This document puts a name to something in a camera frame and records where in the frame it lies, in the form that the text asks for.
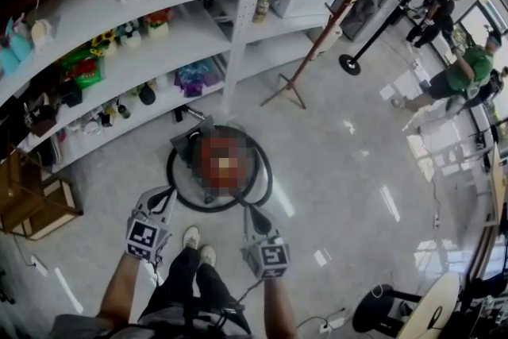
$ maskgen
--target black round base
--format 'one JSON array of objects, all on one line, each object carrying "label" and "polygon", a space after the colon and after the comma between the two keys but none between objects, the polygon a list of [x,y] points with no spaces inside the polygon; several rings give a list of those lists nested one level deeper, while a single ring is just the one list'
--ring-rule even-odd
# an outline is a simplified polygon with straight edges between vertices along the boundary
[{"label": "black round base", "polygon": [[360,65],[356,62],[354,64],[350,64],[349,61],[352,60],[352,57],[348,54],[342,54],[339,57],[339,64],[341,65],[342,69],[346,71],[350,75],[359,75],[361,72]]},{"label": "black round base", "polygon": [[[383,290],[376,286],[373,291],[375,295],[393,290],[394,288],[389,284],[382,285]],[[394,298],[388,295],[381,295],[376,298],[372,291],[369,291],[364,299],[356,308],[355,314],[352,317],[352,327],[356,332],[365,333],[369,330],[375,329],[379,324],[376,316],[386,317],[390,313],[391,307],[394,305]]]}]

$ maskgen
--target black pants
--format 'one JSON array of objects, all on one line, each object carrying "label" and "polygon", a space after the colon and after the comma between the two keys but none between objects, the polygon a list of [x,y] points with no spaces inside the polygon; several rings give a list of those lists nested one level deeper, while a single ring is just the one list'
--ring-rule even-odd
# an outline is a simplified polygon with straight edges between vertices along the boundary
[{"label": "black pants", "polygon": [[[196,276],[196,283],[201,294],[199,300],[194,299],[193,295],[194,276]],[[164,284],[153,291],[148,306],[141,317],[169,308],[175,302],[186,304],[196,303],[196,301],[205,308],[215,310],[228,307],[232,302],[236,302],[215,268],[209,264],[200,266],[198,250],[186,247],[171,263]],[[236,314],[229,315],[228,319],[239,325],[248,334],[251,333],[242,312],[237,311]]]},{"label": "black pants", "polygon": [[415,25],[407,35],[406,40],[412,42],[416,37],[420,37],[420,40],[414,44],[416,48],[420,48],[422,45],[434,40],[440,31],[441,27],[435,23],[428,26],[425,30],[422,30],[419,25]]}]

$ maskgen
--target black stand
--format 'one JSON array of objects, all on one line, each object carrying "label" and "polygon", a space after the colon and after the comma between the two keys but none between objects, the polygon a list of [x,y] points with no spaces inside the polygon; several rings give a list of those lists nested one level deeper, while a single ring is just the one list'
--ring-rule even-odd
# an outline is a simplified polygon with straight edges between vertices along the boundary
[{"label": "black stand", "polygon": [[378,39],[381,33],[389,26],[394,24],[405,12],[406,6],[411,0],[401,0],[398,6],[395,8],[393,12],[391,12],[390,16],[384,21],[384,23],[379,27],[378,31],[370,38],[369,41],[362,47],[361,50],[355,56],[349,56],[348,54],[342,54],[339,57],[339,64],[342,69],[346,71],[350,75],[358,75],[361,72],[361,66],[358,64],[358,60],[360,57],[371,47],[371,45]]},{"label": "black stand", "polygon": [[383,284],[381,288],[375,287],[362,299],[352,317],[352,327],[360,333],[374,329],[389,337],[397,337],[404,322],[388,316],[394,305],[394,299],[418,303],[421,296],[396,291],[388,284]]}]

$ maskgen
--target coat rack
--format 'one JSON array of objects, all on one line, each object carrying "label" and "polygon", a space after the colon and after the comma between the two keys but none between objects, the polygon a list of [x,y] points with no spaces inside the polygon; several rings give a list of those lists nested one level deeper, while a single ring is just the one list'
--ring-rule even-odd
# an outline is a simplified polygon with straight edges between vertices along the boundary
[{"label": "coat rack", "polygon": [[298,77],[302,74],[303,70],[307,66],[307,64],[315,58],[315,56],[319,52],[319,48],[321,47],[321,44],[326,39],[326,37],[330,34],[330,32],[341,23],[341,21],[344,19],[347,12],[351,9],[352,4],[356,0],[344,0],[336,12],[332,14],[332,17],[330,18],[328,24],[326,25],[325,29],[323,30],[323,33],[319,36],[319,38],[314,43],[314,46],[310,49],[309,53],[306,55],[306,57],[303,59],[302,63],[298,67],[298,70],[295,72],[295,74],[288,79],[286,76],[280,74],[279,77],[286,81],[286,85],[284,85],[281,89],[276,91],[270,98],[264,100],[261,103],[261,106],[266,105],[269,103],[273,98],[276,96],[282,94],[284,91],[293,91],[296,94],[296,97],[300,101],[300,107],[302,109],[306,109],[306,104],[304,103],[301,95],[299,94],[298,90],[296,89],[295,83]]}]

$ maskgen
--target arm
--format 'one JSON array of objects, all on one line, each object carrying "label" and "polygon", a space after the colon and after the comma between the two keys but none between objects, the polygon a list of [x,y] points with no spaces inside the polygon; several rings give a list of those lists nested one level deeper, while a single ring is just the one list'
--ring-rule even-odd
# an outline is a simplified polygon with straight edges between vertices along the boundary
[{"label": "arm", "polygon": [[124,253],[102,299],[97,318],[113,327],[129,323],[140,259]]},{"label": "arm", "polygon": [[469,80],[473,80],[475,78],[475,72],[471,65],[469,65],[466,60],[462,57],[461,54],[458,53],[458,50],[454,50],[453,53],[457,57],[457,63],[459,64],[460,69],[466,74]]},{"label": "arm", "polygon": [[264,282],[264,330],[267,339],[296,338],[293,310],[280,279]]},{"label": "arm", "polygon": [[434,0],[432,5],[430,6],[429,11],[427,12],[427,15],[425,16],[425,19],[432,20],[432,17],[434,17],[434,14],[436,14],[437,9],[439,9],[440,7],[441,4],[437,0]]}]

